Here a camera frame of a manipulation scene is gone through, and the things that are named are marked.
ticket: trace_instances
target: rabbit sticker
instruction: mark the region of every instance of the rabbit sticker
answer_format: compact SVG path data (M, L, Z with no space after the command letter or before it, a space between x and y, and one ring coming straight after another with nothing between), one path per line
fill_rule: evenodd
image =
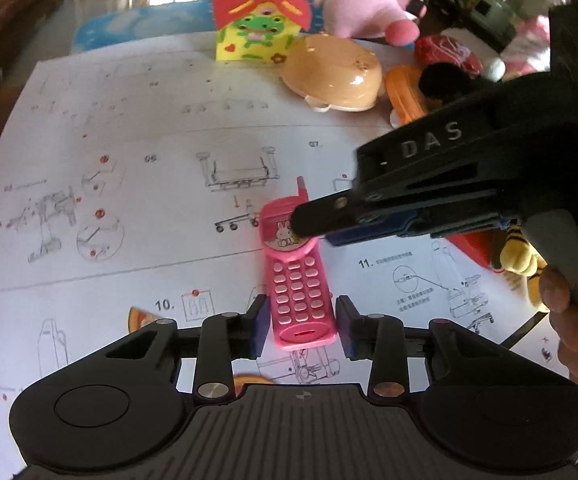
M284 224L282 222L278 222L277 227L278 231L275 232L275 238L278 242L278 245L280 247L293 245L295 241L293 239L293 232L289 227L289 221L287 220Z

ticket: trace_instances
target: instruction sheet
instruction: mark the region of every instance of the instruction sheet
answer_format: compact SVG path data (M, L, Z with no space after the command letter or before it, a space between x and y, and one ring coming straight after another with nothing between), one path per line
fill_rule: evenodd
M24 462L8 412L29 384L170 317L199 326L265 292L258 214L351 185L354 150L390 131L369 112L312 111L273 65L215 62L213 34L153 38L40 63L0 140L0 480ZM411 51L365 44L386 71ZM426 327L446 317L501 342L534 314L524 279L494 274L449 242L320 244L334 296L363 314ZM557 361L553 343L524 348ZM189 391L193 360L178 388ZM367 384L339 342L282 352L269 338L235 374L276 383ZM413 389L424 389L411 362Z

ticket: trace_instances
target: ribbed black surface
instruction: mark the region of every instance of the ribbed black surface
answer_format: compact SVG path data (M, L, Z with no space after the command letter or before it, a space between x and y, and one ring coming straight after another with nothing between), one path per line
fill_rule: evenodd
M438 452L401 408L368 404L352 384L252 385L226 406L198 410L158 456L96 480L576 480L573 467L490 474ZM33 466L20 480L81 479Z

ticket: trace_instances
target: pink plush pig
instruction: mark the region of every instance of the pink plush pig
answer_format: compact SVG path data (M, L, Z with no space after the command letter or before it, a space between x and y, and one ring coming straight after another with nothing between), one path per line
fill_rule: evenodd
M422 0L314 0L323 6L325 30L338 38L384 38L404 46L418 39L412 20L427 8Z

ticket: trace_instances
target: pink toy phone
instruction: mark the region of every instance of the pink toy phone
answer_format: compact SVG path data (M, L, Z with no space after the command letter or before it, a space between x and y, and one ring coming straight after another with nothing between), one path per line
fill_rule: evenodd
M304 179L297 180L298 196L272 200L260 212L272 329L275 343L283 350L326 345L338 333L320 241L298 238L289 225L296 206L309 200Z

